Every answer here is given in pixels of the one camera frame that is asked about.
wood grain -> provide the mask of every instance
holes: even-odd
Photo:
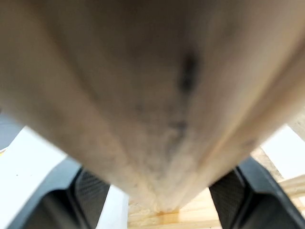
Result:
[[[300,212],[304,211],[304,205],[299,198],[294,196],[296,191],[299,194],[303,192],[304,178],[296,177],[294,179],[283,180],[282,175],[260,147],[255,149],[251,156],[263,165],[273,178],[279,182],[298,210]],[[155,213],[131,199],[128,210],[128,228],[218,229],[221,228],[221,225],[209,189],[205,189],[179,211],[171,213]]]
[[[0,105],[155,211],[305,102],[305,2],[1,0]]]
[[[283,180],[280,186],[285,190],[290,198],[305,196],[305,175]]]

wood plank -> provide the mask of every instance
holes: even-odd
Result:
[[[0,1],[0,105],[155,211],[305,102],[303,1]]]
[[[303,177],[302,180],[283,180],[282,175],[261,148],[254,150],[251,156],[268,169],[276,181],[280,181],[287,194],[293,194],[290,190],[296,183],[298,187],[304,186],[304,183],[301,185]],[[305,210],[299,198],[294,198],[293,195],[290,195],[290,198],[293,198],[292,201],[299,211]],[[205,189],[180,211],[168,214],[158,214],[134,200],[129,201],[128,229],[215,229],[218,227],[221,228],[219,218],[208,189]]]
[[[280,185],[291,198],[305,197],[305,175],[283,180]]]

wooden floor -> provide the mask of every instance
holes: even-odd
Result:
[[[283,177],[261,148],[252,152],[252,156],[266,167],[276,181]],[[300,211],[305,208],[299,198],[293,199]],[[179,212],[156,214],[133,200],[129,202],[128,229],[220,229],[220,222],[209,189],[204,190]]]

dark stain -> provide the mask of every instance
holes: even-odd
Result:
[[[185,121],[169,123],[169,127],[177,130],[180,133],[184,133],[187,128],[187,123]]]
[[[178,82],[179,90],[183,94],[190,94],[196,83],[198,60],[193,52],[187,54],[183,60],[182,75]]]

light wood surface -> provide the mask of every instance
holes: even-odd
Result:
[[[0,106],[154,211],[305,103],[305,1],[1,0]]]
[[[280,185],[291,198],[305,197],[305,175],[283,180]]]
[[[295,196],[292,190],[305,185],[304,177],[283,180],[282,175],[276,169],[272,161],[261,148],[251,153],[261,165],[268,169],[276,181],[280,183],[284,191],[289,195],[293,204],[300,212],[305,206],[300,201],[300,195]],[[158,214],[141,206],[134,200],[129,202],[128,229],[221,229],[219,218],[213,204],[209,189],[205,189],[191,202],[173,213]]]

